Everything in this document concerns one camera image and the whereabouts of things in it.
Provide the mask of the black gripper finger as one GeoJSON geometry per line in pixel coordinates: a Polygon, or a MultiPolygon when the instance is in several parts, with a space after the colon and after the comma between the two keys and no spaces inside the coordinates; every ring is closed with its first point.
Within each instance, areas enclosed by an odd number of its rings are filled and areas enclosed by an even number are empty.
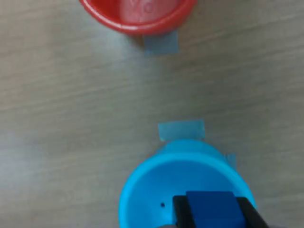
{"type": "Polygon", "coordinates": [[[186,196],[173,196],[175,225],[177,228],[195,228],[189,201],[186,196]]]}
{"type": "Polygon", "coordinates": [[[237,202],[246,219],[248,228],[270,228],[246,197],[237,197],[237,202]]]}

